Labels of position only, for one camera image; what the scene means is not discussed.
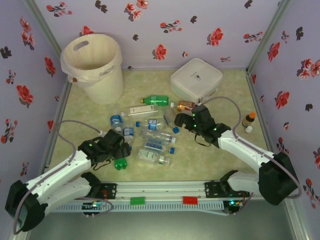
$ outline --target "box lid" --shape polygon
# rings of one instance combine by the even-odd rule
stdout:
[[[193,58],[171,75],[171,83],[191,96],[203,97],[222,80],[223,74],[200,58]]]

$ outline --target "white plastic box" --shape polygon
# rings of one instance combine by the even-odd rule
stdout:
[[[200,58],[193,58],[171,76],[170,89],[184,101],[198,103],[218,90],[222,72]]]

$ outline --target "bucket handle hole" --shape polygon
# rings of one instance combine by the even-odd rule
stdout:
[[[77,50],[79,50],[80,48],[83,48],[84,46],[87,46],[88,44],[89,44],[88,41],[79,42],[77,45],[75,45],[75,46],[73,47],[73,50],[74,50],[74,51],[77,51]]]
[[[109,74],[114,68],[115,68],[115,66],[112,66],[112,67],[108,68],[107,70],[101,72],[101,73],[99,74],[100,77],[102,77],[102,76],[104,76],[104,75],[106,75],[106,74]]]

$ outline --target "gray cable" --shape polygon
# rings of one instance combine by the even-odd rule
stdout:
[[[266,157],[268,160],[270,160],[271,162],[273,162],[275,165],[277,165],[282,171],[284,171],[293,181],[294,183],[296,184],[297,188],[298,188],[298,193],[294,196],[288,196],[287,198],[288,199],[297,199],[301,196],[302,194],[302,189],[301,189],[301,186],[298,182],[298,180],[285,168],[283,167],[279,162],[277,162],[276,160],[274,160],[272,157],[264,154],[262,151],[260,151],[259,149],[255,148],[254,146],[251,146],[250,144],[246,143],[245,141],[242,141],[239,136],[236,134],[236,128],[240,125],[241,123],[241,119],[242,119],[242,116],[241,116],[241,110],[239,108],[239,106],[237,105],[237,103],[235,101],[233,101],[231,98],[229,97],[226,97],[226,96],[215,96],[215,97],[211,97],[209,98],[208,100],[206,100],[205,102],[202,103],[203,104],[206,104],[212,100],[215,100],[215,99],[226,99],[226,100],[229,100],[231,103],[233,103],[233,105],[235,105],[238,113],[239,113],[239,119],[238,119],[238,122],[236,123],[236,125],[232,128],[232,133],[233,133],[233,136],[235,137],[236,140],[238,140],[240,143],[242,143],[243,145],[247,146],[248,148],[252,149],[253,151],[255,151],[256,153],[262,155],[263,157]],[[248,198],[248,200],[245,202],[245,205],[247,205],[247,203],[249,202],[249,200],[252,198],[252,195],[250,195],[250,197]]]
[[[64,169],[66,166],[68,166],[68,164],[74,159],[74,157],[75,157],[75,155],[76,155],[76,151],[77,151],[76,146],[75,146],[71,141],[69,141],[68,139],[66,139],[64,136],[62,136],[62,135],[59,133],[59,127],[60,127],[60,125],[61,125],[62,123],[68,123],[68,122],[69,122],[69,123],[82,124],[82,125],[84,125],[84,126],[86,126],[86,127],[88,127],[88,128],[91,128],[91,129],[97,131],[98,133],[100,133],[100,131],[99,131],[97,128],[95,128],[95,127],[93,127],[93,126],[91,126],[91,125],[89,125],[89,124],[87,124],[87,123],[84,123],[84,122],[81,122],[81,121],[77,121],[77,120],[63,120],[63,121],[57,123],[57,125],[55,126],[55,131],[57,131],[57,135],[58,135],[63,141],[65,141],[66,143],[68,143],[68,144],[71,145],[71,147],[72,147],[72,155],[71,155],[71,157],[70,157],[70,159],[68,160],[67,163],[65,163],[64,165],[62,165],[61,167],[57,168],[56,170],[54,170],[53,172],[49,173],[47,176],[45,176],[44,178],[42,178],[40,181],[38,181],[38,182],[37,182],[33,187],[31,187],[30,190],[27,191],[26,194],[22,197],[22,199],[21,199],[21,201],[19,202],[18,207],[17,207],[17,209],[16,209],[15,215],[14,215],[14,221],[13,221],[13,234],[14,234],[14,235],[17,235],[17,234],[19,234],[19,233],[21,232],[21,228],[17,231],[17,225],[18,225],[18,219],[19,219],[19,215],[20,215],[20,212],[21,212],[21,208],[22,208],[22,205],[24,204],[26,198],[31,194],[31,192],[32,192],[33,190],[35,190],[35,188],[36,188],[38,185],[40,185],[41,183],[43,183],[45,180],[47,180],[48,178],[50,178],[52,175],[54,175],[54,174],[56,174],[57,172],[59,172],[59,171],[61,171],[62,169]],[[110,205],[111,205],[111,208],[110,208],[110,209],[113,209],[112,203],[110,203],[109,201],[104,200],[104,199],[99,199],[99,201],[101,201],[101,200],[107,202],[108,204],[110,204]]]

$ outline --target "brown glass bottle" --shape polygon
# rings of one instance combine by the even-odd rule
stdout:
[[[255,113],[255,112],[250,112],[250,114],[248,114],[247,116],[245,116],[245,118],[243,119],[242,125],[243,125],[244,127],[250,126],[250,125],[254,122],[255,117],[256,117],[256,113]]]

